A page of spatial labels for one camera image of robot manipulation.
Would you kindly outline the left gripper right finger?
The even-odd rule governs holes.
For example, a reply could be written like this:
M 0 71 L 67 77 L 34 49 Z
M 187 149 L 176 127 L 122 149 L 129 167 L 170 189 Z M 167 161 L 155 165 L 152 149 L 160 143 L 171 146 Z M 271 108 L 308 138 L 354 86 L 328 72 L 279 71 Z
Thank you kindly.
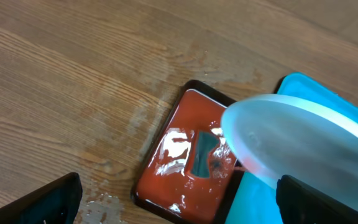
M 358 224 L 358 211 L 290 175 L 278 180 L 276 203 L 284 224 Z

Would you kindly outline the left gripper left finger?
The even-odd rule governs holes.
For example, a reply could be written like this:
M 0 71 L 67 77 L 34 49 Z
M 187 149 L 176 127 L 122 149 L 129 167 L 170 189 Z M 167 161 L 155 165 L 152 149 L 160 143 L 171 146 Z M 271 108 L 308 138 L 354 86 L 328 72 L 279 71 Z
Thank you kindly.
M 83 189 L 71 172 L 0 208 L 0 224 L 72 224 Z

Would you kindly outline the light blue plate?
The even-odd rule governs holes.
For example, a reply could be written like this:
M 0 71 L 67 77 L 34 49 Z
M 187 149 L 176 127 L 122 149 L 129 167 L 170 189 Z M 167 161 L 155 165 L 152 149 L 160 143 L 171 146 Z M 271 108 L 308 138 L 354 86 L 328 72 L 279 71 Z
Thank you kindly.
M 271 188 L 290 175 L 358 211 L 358 123 L 302 98 L 258 95 L 221 118 L 240 163 Z

